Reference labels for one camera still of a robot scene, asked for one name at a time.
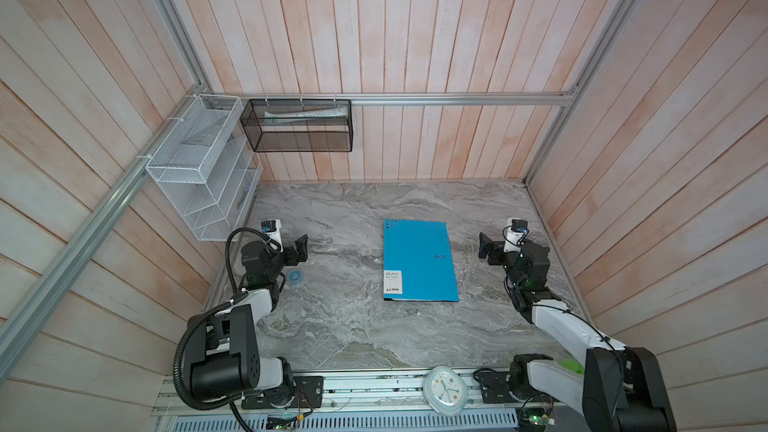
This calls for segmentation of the blue black file folder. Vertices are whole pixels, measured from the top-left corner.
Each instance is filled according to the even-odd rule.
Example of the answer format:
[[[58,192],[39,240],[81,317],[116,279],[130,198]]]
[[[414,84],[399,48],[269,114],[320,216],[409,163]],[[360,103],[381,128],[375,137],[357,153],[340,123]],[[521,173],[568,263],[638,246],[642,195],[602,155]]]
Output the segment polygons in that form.
[[[387,219],[383,223],[383,298],[457,302],[459,291],[447,225]]]

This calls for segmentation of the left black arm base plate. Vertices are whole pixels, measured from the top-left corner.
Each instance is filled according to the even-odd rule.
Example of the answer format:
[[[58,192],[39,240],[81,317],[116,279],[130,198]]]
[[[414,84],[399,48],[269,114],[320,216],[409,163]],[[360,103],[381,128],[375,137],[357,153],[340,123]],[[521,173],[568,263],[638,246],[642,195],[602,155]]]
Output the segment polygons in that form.
[[[240,403],[243,410],[287,410],[300,408],[302,411],[319,409],[323,402],[324,377],[321,375],[297,376],[294,378],[294,393],[285,399],[269,400],[264,392],[251,391]]]

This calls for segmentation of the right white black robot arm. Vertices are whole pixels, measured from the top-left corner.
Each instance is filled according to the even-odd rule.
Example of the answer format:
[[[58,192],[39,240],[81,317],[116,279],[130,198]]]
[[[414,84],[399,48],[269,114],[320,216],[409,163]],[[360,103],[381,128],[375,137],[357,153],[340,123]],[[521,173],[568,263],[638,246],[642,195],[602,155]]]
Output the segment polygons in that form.
[[[547,285],[549,248],[528,239],[514,219],[494,241],[480,234],[478,256],[505,272],[515,310],[554,338],[582,367],[577,373],[546,354],[518,354],[507,378],[510,394],[529,403],[546,395],[579,413],[593,431],[674,431],[661,367],[646,348],[630,347],[573,312]]]

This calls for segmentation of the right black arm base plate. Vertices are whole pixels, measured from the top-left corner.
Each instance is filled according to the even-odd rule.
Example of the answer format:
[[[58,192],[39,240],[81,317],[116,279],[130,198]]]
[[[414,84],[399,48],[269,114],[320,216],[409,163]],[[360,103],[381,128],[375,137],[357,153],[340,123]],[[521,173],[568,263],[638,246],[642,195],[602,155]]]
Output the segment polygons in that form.
[[[479,385],[485,404],[522,403],[530,395],[524,391],[522,375],[512,372],[500,372],[490,368],[481,368],[473,374],[473,380]]]

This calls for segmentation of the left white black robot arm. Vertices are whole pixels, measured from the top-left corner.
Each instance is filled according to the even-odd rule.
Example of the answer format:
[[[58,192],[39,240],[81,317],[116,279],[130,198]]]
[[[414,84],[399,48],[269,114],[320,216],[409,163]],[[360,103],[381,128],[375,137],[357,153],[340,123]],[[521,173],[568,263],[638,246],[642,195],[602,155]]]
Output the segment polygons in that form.
[[[283,357],[260,356],[256,326],[278,304],[283,269],[308,259],[308,237],[284,246],[273,234],[239,227],[226,240],[224,258],[232,297],[189,319],[173,358],[177,395],[196,410],[233,405],[251,392],[287,407],[296,394],[291,367]]]

